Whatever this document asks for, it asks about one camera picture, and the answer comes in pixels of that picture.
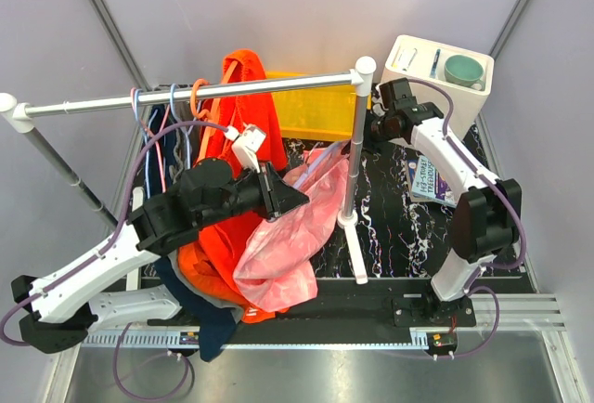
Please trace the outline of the pink patterned shorts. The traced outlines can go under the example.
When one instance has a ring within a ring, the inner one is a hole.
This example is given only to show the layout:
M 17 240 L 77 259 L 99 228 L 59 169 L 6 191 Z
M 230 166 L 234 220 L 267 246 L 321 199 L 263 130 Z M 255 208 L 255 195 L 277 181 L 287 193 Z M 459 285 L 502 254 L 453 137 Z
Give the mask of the pink patterned shorts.
M 309 203 L 263 222 L 248 239 L 233 272 L 239 291 L 254 306 L 277 312 L 317 296 L 316 277 L 310 258 L 329 240 L 342 209 L 348 177 L 348 154 L 330 155 L 299 189 Z M 283 180 L 293 186 L 325 148 L 304 154 L 301 165 L 289 170 Z

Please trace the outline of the lilac wire clothes hanger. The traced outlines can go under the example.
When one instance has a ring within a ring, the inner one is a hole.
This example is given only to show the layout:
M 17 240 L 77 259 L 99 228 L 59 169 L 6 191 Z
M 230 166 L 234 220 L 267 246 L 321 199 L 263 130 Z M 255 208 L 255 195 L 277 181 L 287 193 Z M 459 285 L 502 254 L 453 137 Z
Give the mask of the lilac wire clothes hanger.
M 346 140 L 336 141 L 331 143 L 328 147 L 323 149 L 319 155 L 312 161 L 305 163 L 305 170 L 295 181 L 293 186 L 296 189 L 300 189 L 305 181 L 314 173 L 317 167 L 322 164 L 330 155 L 334 155 L 339 150 L 342 150 L 347 144 Z

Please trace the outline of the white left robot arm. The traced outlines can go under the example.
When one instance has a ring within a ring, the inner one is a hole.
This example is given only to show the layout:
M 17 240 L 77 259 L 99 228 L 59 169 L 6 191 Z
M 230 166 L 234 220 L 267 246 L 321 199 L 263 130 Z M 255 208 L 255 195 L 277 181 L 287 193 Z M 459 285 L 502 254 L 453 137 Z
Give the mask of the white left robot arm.
M 206 227 L 254 212 L 272 220 L 307 204 L 306 194 L 287 184 L 271 163 L 234 176 L 230 165 L 210 158 L 182 173 L 166 192 L 126 214 L 112 235 L 57 272 L 21 275 L 11 283 L 19 321 L 18 346 L 53 354 L 81 343 L 89 333 L 132 322 L 200 315 L 200 302 L 166 285 L 107 292 L 127 273 L 194 241 Z

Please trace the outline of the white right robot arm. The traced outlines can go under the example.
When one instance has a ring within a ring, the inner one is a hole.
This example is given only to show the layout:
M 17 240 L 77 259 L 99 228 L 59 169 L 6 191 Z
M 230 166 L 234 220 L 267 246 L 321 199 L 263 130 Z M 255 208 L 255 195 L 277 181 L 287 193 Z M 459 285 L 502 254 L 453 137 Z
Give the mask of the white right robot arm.
M 515 243 L 526 244 L 521 222 L 522 189 L 485 168 L 449 126 L 451 110 L 420 103 L 412 81 L 379 84 L 383 113 L 366 119 L 370 144 L 403 139 L 427 157 L 453 193 L 456 208 L 448 231 L 450 249 L 412 315 L 445 325 L 464 307 L 472 284 L 488 268 L 498 269 L 498 254 Z

